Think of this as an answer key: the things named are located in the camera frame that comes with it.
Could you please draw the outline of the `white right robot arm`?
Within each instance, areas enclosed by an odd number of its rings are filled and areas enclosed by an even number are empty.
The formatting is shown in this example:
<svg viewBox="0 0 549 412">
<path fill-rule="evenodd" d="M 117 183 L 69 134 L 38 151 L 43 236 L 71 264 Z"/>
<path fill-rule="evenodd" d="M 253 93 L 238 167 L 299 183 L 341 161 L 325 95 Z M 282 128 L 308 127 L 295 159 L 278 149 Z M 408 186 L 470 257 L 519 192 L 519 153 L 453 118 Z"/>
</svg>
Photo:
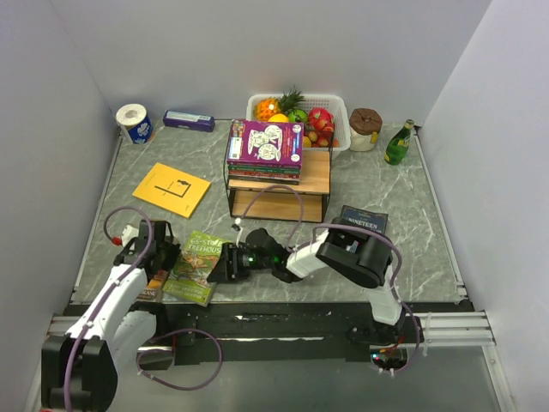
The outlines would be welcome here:
<svg viewBox="0 0 549 412">
<path fill-rule="evenodd" d="M 330 268 L 366 290 L 377 336 L 393 342 L 405 331 L 406 311 L 395 291 L 401 266 L 400 251 L 384 234 L 335 218 L 315 226 L 311 240 L 294 247 L 283 246 L 262 227 L 240 228 L 234 242 L 221 246 L 207 281 L 237 282 L 266 270 L 282 282 L 294 283 Z"/>
</svg>

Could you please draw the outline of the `red 13-Storey Treehouse book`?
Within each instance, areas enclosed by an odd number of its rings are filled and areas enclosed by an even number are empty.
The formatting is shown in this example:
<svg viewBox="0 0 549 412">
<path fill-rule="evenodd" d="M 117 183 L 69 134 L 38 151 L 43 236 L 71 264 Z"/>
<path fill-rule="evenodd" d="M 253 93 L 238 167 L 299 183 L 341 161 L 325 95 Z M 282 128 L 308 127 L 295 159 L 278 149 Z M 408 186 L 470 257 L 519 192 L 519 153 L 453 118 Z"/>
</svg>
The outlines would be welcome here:
<svg viewBox="0 0 549 412">
<path fill-rule="evenodd" d="M 299 174 L 286 173 L 247 173 L 246 171 L 230 171 L 229 176 L 232 179 L 248 179 L 248 180 L 282 180 L 282 181 L 299 181 Z"/>
</svg>

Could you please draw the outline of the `green 65-Storey Treehouse book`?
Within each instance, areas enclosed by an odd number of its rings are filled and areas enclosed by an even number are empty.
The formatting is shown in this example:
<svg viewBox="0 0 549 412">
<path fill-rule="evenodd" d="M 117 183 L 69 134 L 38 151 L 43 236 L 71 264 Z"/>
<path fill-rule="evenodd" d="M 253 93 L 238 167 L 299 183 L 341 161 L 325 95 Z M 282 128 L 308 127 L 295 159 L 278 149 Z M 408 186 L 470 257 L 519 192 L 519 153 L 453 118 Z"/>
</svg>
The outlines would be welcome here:
<svg viewBox="0 0 549 412">
<path fill-rule="evenodd" d="M 164 284 L 162 301 L 207 306 L 215 288 L 208 277 L 224 243 L 226 239 L 193 231 Z"/>
</svg>

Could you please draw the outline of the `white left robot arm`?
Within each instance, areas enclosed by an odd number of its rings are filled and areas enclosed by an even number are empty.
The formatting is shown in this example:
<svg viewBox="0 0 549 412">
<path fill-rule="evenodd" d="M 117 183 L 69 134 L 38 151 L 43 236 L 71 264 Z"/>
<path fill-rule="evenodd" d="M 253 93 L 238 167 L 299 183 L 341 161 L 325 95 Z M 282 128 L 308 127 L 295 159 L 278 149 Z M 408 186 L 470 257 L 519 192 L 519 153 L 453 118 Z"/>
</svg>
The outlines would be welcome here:
<svg viewBox="0 0 549 412">
<path fill-rule="evenodd" d="M 124 365 L 146 341 L 159 345 L 169 337 L 164 305 L 138 296 L 156 275 L 173 267 L 179 252 L 169 222 L 141 221 L 84 314 L 61 336 L 49 336 L 43 343 L 43 407 L 108 410 Z"/>
</svg>

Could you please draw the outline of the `green back-cover Treehouse book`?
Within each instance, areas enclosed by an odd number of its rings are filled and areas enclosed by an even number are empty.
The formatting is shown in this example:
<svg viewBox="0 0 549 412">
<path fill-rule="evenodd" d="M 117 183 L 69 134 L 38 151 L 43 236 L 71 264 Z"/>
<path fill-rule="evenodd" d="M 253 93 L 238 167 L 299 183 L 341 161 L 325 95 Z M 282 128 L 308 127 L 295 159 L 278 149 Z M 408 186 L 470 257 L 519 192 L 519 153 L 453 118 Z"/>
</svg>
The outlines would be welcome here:
<svg viewBox="0 0 549 412">
<path fill-rule="evenodd" d="M 301 169 L 290 167 L 254 167 L 251 165 L 229 165 L 228 170 L 230 173 L 263 173 L 263 174 L 288 174 L 288 175 L 300 175 Z"/>
</svg>

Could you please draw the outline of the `purple back-cover Treehouse book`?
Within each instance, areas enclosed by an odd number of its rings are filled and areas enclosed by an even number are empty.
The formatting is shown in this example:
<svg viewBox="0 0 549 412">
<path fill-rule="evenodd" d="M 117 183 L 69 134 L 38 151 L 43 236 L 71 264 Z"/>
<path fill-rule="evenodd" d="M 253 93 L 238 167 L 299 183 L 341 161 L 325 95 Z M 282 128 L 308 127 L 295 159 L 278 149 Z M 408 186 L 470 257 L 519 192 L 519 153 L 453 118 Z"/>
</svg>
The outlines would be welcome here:
<svg viewBox="0 0 549 412">
<path fill-rule="evenodd" d="M 304 135 L 303 123 L 233 120 L 228 140 L 227 163 L 300 169 Z"/>
</svg>

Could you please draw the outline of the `Little Women floral book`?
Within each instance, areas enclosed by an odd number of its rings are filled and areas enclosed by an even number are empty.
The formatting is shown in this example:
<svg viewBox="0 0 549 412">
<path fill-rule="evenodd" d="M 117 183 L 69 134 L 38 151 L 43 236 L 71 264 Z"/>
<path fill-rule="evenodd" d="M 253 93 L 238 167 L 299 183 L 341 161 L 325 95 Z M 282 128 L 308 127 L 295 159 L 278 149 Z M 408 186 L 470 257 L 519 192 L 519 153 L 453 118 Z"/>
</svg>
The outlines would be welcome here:
<svg viewBox="0 0 549 412">
<path fill-rule="evenodd" d="M 258 182 L 262 184 L 282 184 L 282 185 L 299 185 L 299 179 L 277 179 L 277 178 L 264 178 L 257 176 L 231 176 L 229 182 L 244 181 L 244 182 Z"/>
</svg>

